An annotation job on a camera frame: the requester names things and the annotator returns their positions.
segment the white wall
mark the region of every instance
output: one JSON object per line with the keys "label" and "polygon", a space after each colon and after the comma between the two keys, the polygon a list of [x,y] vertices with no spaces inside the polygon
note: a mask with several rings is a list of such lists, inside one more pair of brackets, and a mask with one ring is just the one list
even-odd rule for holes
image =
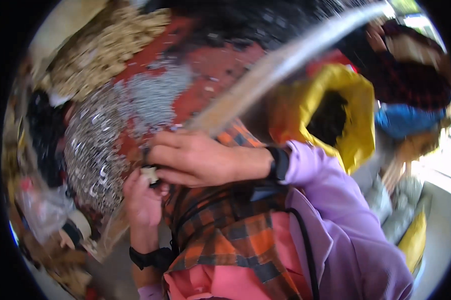
{"label": "white wall", "polygon": [[432,195],[427,219],[425,266],[417,278],[412,300],[425,300],[440,283],[451,261],[451,178],[435,171],[421,172],[423,193]]}

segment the lavender sleeve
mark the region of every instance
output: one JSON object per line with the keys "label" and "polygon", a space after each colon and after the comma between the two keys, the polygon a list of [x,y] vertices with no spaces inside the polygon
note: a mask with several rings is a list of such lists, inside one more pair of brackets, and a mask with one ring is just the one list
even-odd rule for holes
{"label": "lavender sleeve", "polygon": [[403,253],[387,242],[358,185],[319,147],[288,141],[292,150],[285,184],[303,191],[323,220],[336,224],[352,244],[364,299],[408,299],[413,278]]}
{"label": "lavender sleeve", "polygon": [[162,300],[162,287],[160,284],[143,286],[138,294],[140,300]]}

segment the black watch strap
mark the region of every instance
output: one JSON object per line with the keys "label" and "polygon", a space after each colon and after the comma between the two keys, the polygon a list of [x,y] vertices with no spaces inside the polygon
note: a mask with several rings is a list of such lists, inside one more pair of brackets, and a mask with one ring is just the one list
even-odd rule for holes
{"label": "black watch strap", "polygon": [[165,273],[174,262],[174,254],[169,248],[160,248],[147,254],[138,253],[134,248],[129,248],[130,259],[140,270],[154,266],[161,273]]}
{"label": "black watch strap", "polygon": [[267,179],[275,180],[277,182],[284,181],[287,170],[289,170],[289,154],[279,147],[270,146],[265,148],[273,157]]}

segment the plaid fabric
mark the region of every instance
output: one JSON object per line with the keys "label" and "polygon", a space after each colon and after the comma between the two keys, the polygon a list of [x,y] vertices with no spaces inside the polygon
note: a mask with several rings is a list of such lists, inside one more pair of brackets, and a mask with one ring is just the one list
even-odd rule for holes
{"label": "plaid fabric", "polygon": [[[229,147],[263,146],[235,120],[217,137]],[[271,212],[284,210],[287,188],[250,202],[250,182],[220,187],[176,188],[163,215],[180,254],[166,273],[195,265],[251,268],[272,299],[302,299],[275,247]]]}
{"label": "plaid fabric", "polygon": [[[382,26],[385,36],[405,34],[417,42],[444,53],[434,40],[395,19]],[[384,103],[403,103],[424,111],[445,108],[451,101],[451,85],[432,66],[417,62],[397,62],[389,51],[377,53],[377,68],[363,75],[372,82],[376,99]]]}

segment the yellow plastic bag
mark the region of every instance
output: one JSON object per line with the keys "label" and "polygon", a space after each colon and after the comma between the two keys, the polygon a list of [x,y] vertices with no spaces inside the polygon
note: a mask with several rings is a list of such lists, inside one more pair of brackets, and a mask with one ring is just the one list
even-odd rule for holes
{"label": "yellow plastic bag", "polygon": [[[327,90],[334,90],[348,101],[347,120],[342,137],[331,147],[306,127]],[[296,81],[277,88],[270,105],[269,133],[282,144],[288,140],[309,141],[335,156],[347,174],[354,172],[375,151],[374,89],[362,75],[342,64],[325,65],[311,80]]]}
{"label": "yellow plastic bag", "polygon": [[404,252],[407,267],[410,273],[413,273],[426,248],[426,215],[424,211],[412,221],[398,247]]}

